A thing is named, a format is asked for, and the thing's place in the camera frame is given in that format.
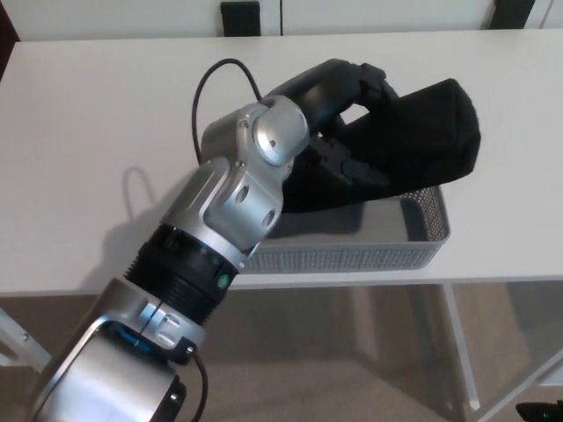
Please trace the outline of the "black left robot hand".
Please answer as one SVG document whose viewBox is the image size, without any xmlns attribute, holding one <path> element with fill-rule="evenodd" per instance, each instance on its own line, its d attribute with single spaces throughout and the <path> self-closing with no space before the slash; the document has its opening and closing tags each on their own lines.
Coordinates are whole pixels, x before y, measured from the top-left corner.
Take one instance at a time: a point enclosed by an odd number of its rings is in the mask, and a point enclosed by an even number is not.
<svg viewBox="0 0 563 422">
<path fill-rule="evenodd" d="M 297 157 L 294 171 L 314 170 L 344 186 L 386 187 L 391 183 L 376 166 L 352 158 L 350 148 L 338 139 L 343 130 L 352 127 L 341 118 L 351 106 L 372 112 L 398 97 L 383 70 L 367 63 L 330 59 L 291 78 L 269 95 L 292 100 L 309 126 L 309 146 Z"/>
</svg>

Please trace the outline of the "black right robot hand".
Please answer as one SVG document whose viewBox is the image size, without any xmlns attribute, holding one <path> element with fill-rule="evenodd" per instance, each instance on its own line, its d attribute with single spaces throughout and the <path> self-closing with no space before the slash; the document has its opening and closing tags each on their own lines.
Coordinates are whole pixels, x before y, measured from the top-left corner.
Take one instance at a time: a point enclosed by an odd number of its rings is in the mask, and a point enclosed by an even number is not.
<svg viewBox="0 0 563 422">
<path fill-rule="evenodd" d="M 523 421 L 526 422 L 562 422 L 563 403 L 526 402 L 519 403 L 515 409 Z"/>
</svg>

